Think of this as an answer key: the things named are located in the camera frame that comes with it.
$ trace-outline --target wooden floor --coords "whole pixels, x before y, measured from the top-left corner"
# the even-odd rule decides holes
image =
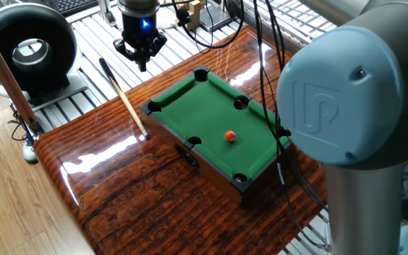
[[[24,161],[23,142],[0,96],[0,254],[94,254],[64,209],[41,165]],[[16,137],[21,137],[19,128]]]

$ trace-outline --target wooden table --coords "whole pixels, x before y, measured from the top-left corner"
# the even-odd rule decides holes
[[[266,72],[276,91],[278,59],[266,43]],[[230,46],[197,54],[127,95],[137,109],[199,64],[261,100],[256,34],[248,26]],[[144,140],[119,98],[40,136],[34,148],[97,254],[277,254],[298,233],[279,181],[239,207],[174,149],[156,137]],[[325,199],[323,169],[294,146],[288,151]],[[297,218],[306,225],[320,208],[286,163],[283,168]]]

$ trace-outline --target mini pool table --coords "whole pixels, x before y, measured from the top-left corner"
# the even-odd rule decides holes
[[[234,200],[245,203],[278,178],[276,142],[262,105],[204,66],[140,106],[149,135],[156,135]],[[268,112],[274,126],[274,113]],[[231,130],[234,141],[225,139]],[[288,145],[288,138],[281,142]]]

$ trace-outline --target keyboard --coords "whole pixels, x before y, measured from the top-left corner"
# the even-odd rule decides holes
[[[98,5],[97,0],[43,0],[60,14],[65,16],[70,16],[77,12],[83,11],[85,9],[94,7]]]

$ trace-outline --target pool cue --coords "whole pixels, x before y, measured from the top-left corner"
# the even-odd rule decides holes
[[[42,132],[42,128],[38,125],[37,118],[34,115],[28,101],[21,92],[15,77],[13,77],[11,70],[7,66],[0,53],[0,83],[6,90],[8,97],[13,101],[16,110],[20,113],[23,120],[29,125],[31,130],[38,134]]]
[[[108,76],[108,78],[110,79],[110,81],[113,84],[114,88],[118,92],[120,99],[122,99],[122,102],[124,102],[125,107],[127,107],[127,110],[130,112],[130,115],[135,120],[136,125],[138,125],[138,127],[141,130],[141,133],[147,139],[148,135],[147,135],[145,127],[142,125],[140,118],[138,118],[138,114],[136,114],[135,109],[133,109],[133,106],[129,102],[127,95],[125,95],[125,93],[122,91],[122,89],[120,89],[119,84],[116,81],[116,78],[114,77],[114,74],[112,73],[112,71],[110,70],[110,67],[108,66],[108,63],[106,63],[106,61],[102,57],[99,59],[99,62],[100,62],[100,65],[102,66],[105,74]]]

